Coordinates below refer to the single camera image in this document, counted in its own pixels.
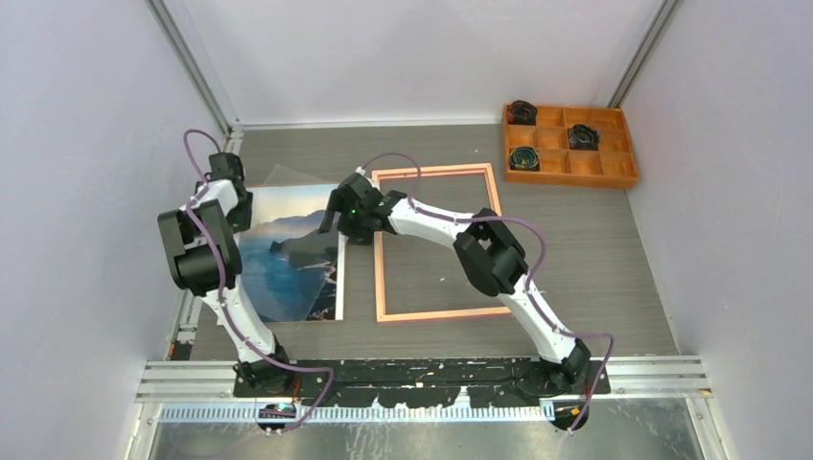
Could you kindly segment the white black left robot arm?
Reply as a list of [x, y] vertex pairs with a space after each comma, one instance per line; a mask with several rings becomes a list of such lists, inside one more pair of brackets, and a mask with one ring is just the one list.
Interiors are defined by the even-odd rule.
[[237, 382], [281, 397], [292, 389], [294, 372], [241, 280], [236, 235], [249, 227], [253, 193], [244, 185], [239, 156], [215, 153], [209, 165], [190, 201], [157, 217], [169, 271], [174, 283], [208, 306], [226, 330], [237, 353]]

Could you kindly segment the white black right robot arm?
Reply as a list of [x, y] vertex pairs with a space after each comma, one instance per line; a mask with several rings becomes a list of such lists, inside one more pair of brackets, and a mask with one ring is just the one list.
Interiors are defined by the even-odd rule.
[[548, 364], [547, 380], [560, 393], [571, 393], [588, 373], [591, 352], [569, 330], [533, 281], [533, 266], [509, 226], [513, 218], [484, 207], [457, 213], [416, 200], [411, 195], [383, 193], [356, 170], [330, 193], [319, 232], [336, 229], [347, 239], [369, 244], [381, 232], [415, 237], [451, 249], [469, 282], [480, 293], [498, 299], [520, 322]]

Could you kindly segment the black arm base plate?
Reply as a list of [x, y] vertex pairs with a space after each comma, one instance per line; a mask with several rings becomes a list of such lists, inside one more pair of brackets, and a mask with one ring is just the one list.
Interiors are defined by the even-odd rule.
[[472, 408], [525, 407], [543, 398], [584, 397], [595, 385], [606, 395], [611, 386], [593, 360], [569, 384], [554, 365], [538, 358], [309, 359], [296, 363], [291, 389], [269, 395], [238, 383], [238, 398], [283, 398], [320, 407], [449, 407], [467, 398]]

